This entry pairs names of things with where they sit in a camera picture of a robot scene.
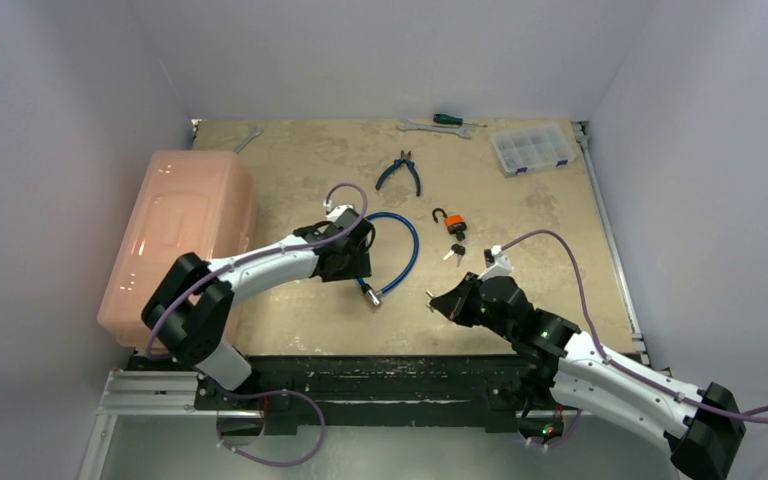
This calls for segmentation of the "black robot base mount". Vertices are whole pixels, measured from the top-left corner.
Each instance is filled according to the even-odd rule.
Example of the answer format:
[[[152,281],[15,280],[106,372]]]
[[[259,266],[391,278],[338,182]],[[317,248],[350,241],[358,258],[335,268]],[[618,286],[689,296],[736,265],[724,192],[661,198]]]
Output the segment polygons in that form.
[[[170,361],[132,358],[130,370],[183,374],[194,380],[185,410],[216,413],[221,428],[241,435],[250,417],[268,435],[302,426],[480,428],[553,442],[577,425],[573,408],[526,386],[526,360],[501,355],[261,355],[236,398],[204,375]]]

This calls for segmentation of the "black-headed key bunch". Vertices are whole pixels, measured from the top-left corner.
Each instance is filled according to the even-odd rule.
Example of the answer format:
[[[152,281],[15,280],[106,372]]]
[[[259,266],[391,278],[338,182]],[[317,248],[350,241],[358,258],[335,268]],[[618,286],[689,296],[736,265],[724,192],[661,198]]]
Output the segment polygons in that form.
[[[466,247],[461,243],[454,243],[451,245],[449,251],[443,256],[444,261],[452,259],[455,265],[459,267],[466,254]]]

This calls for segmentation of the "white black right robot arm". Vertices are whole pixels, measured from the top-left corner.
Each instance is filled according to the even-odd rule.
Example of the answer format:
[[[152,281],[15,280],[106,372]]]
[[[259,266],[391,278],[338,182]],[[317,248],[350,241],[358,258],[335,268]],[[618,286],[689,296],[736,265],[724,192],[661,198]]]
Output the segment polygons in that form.
[[[509,276],[468,273],[430,309],[464,327],[484,327],[533,365],[521,381],[536,407],[552,400],[592,413],[649,441],[691,479],[728,476],[746,433],[727,388],[702,388],[652,370],[575,323],[534,306]]]

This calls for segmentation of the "blue cable lock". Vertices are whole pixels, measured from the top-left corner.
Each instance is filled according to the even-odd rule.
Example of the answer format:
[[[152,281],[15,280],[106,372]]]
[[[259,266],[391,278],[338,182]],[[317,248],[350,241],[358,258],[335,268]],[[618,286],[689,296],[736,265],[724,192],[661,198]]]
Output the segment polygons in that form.
[[[418,231],[413,223],[398,213],[380,211],[368,214],[365,219],[372,224],[376,220],[385,220],[387,223],[398,222],[407,233],[407,236],[395,247],[392,245],[385,247],[385,272],[393,274],[391,280],[378,288],[371,286],[362,277],[356,278],[360,292],[371,305],[371,308],[376,310],[381,306],[384,297],[398,287],[413,270],[419,257],[420,240]]]

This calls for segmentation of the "small silver keys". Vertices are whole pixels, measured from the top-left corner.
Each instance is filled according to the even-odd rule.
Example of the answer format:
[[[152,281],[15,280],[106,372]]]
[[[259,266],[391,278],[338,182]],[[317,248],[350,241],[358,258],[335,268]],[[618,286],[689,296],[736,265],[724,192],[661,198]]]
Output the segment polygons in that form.
[[[425,291],[425,294],[428,297],[428,302],[426,303],[426,308],[430,312],[432,312],[432,313],[436,312],[434,306],[431,303],[431,301],[434,299],[434,295],[430,291],[428,291],[428,290]]]

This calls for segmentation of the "orange black padlock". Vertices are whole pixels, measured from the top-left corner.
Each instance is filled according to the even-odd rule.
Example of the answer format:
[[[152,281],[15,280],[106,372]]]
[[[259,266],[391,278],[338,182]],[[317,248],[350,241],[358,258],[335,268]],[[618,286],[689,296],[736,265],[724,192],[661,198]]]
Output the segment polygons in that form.
[[[459,242],[462,242],[466,238],[466,230],[468,226],[460,215],[448,215],[442,208],[435,208],[432,210],[432,218],[435,223],[443,222],[447,232],[454,236]]]

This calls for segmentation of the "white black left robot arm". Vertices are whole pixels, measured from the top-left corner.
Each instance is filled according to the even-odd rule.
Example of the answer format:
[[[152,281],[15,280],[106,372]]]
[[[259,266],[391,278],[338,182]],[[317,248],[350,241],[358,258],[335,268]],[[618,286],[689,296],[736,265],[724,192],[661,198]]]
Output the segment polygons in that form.
[[[351,207],[300,227],[267,247],[205,260],[178,256],[142,309],[149,345],[160,343],[181,366],[219,385],[232,408],[257,399],[253,369],[225,337],[231,311],[243,301],[297,280],[357,280],[371,274],[372,223]]]

